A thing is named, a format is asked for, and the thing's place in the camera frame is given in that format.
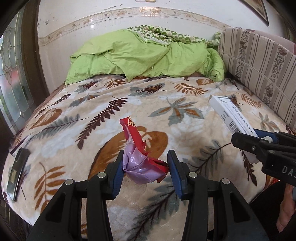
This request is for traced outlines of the right hand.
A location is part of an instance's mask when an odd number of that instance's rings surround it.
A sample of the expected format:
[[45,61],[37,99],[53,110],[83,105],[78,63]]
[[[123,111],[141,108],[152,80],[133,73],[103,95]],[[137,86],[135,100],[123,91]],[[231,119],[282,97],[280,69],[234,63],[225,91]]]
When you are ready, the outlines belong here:
[[286,184],[283,201],[280,205],[280,214],[276,222],[276,227],[279,232],[284,230],[295,213],[295,201],[293,200],[292,193],[293,186]]

